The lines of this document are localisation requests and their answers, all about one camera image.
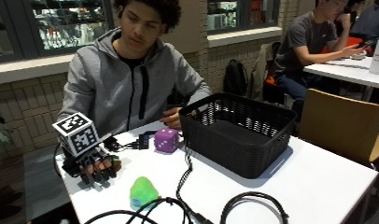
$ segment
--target ar marker cube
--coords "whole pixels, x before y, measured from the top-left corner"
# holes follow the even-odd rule
[[[93,121],[82,113],[73,114],[52,126],[74,157],[81,156],[100,142]]]

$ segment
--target purple object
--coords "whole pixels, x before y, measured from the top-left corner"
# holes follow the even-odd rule
[[[159,129],[154,135],[154,146],[157,151],[173,153],[179,145],[179,132],[175,129]]]

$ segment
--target black wire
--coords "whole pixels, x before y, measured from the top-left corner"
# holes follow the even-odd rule
[[[60,169],[57,168],[57,163],[56,163],[56,153],[57,153],[57,149],[60,148],[60,146],[61,146],[61,142],[56,145],[56,148],[53,151],[53,169],[54,169],[57,176],[62,177],[62,175],[60,173]]]
[[[178,188],[177,188],[177,198],[183,203],[189,213],[193,215],[194,211],[193,211],[191,207],[189,206],[189,204],[186,203],[186,201],[182,199],[182,197],[179,195],[181,188],[183,187],[183,184],[185,184],[185,182],[186,182],[186,180],[189,178],[189,175],[193,172],[193,162],[191,162],[191,158],[190,158],[191,152],[189,151],[187,146],[186,146],[185,143],[183,143],[183,145],[185,145],[185,160],[186,160],[186,164],[187,164],[189,168],[187,168],[186,172],[183,173],[183,175],[182,175],[182,177],[179,179],[179,184],[178,184]]]
[[[154,210],[154,208],[157,208],[157,206],[161,204],[162,202],[157,202],[155,204],[154,204],[154,206],[149,209],[149,211],[147,211],[147,213],[146,213],[146,217],[149,217],[150,216],[150,213],[153,212],[153,210]]]
[[[189,214],[189,211],[186,210],[185,204],[183,204],[179,200],[173,199],[173,198],[158,198],[158,199],[150,201],[149,203],[146,203],[146,204],[138,209],[138,211],[135,212],[135,214],[131,215],[131,218],[126,221],[126,224],[130,224],[130,223],[131,223],[131,221],[135,219],[135,217],[139,216],[141,211],[142,211],[147,206],[150,206],[153,203],[155,203],[155,204],[158,205],[158,204],[162,203],[162,202],[167,202],[167,203],[170,203],[170,204],[175,203],[175,204],[181,207],[181,209],[183,210],[183,221],[182,221],[182,223],[185,223],[186,218],[187,218],[189,224],[194,224],[194,222],[193,222],[191,219],[190,219],[190,214]]]
[[[239,201],[242,201],[246,196],[255,196],[255,197],[260,197],[260,198],[264,198],[264,199],[272,201],[272,203],[275,204],[275,207],[278,209],[278,212],[280,214],[280,217],[282,217],[282,220],[283,220],[283,224],[288,224],[288,217],[290,216],[284,212],[283,206],[280,205],[278,200],[272,196],[270,196],[268,194],[262,193],[262,192],[256,192],[256,191],[249,191],[249,192],[241,193],[241,194],[238,194],[238,196],[235,196],[227,202],[227,204],[225,205],[225,208],[223,208],[222,216],[221,216],[221,224],[226,224],[226,218],[227,218],[229,213],[231,212],[235,204]]]
[[[151,218],[143,216],[142,214],[137,214],[133,211],[127,211],[127,210],[114,210],[114,211],[109,211],[109,212],[101,213],[100,215],[93,217],[85,224],[89,224],[89,223],[94,222],[96,220],[98,220],[102,217],[106,217],[106,216],[110,216],[110,215],[116,215],[116,214],[127,214],[130,216],[137,216],[142,220],[150,222],[151,224],[158,224]]]

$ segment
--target black wire basket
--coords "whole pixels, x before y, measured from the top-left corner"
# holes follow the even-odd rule
[[[290,109],[217,93],[179,111],[185,144],[226,169],[254,179],[287,149],[295,117]]]

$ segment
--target green translucent object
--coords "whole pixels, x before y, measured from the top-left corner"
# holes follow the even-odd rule
[[[130,202],[135,207],[143,206],[150,201],[158,199],[159,192],[147,177],[141,176],[130,188]]]

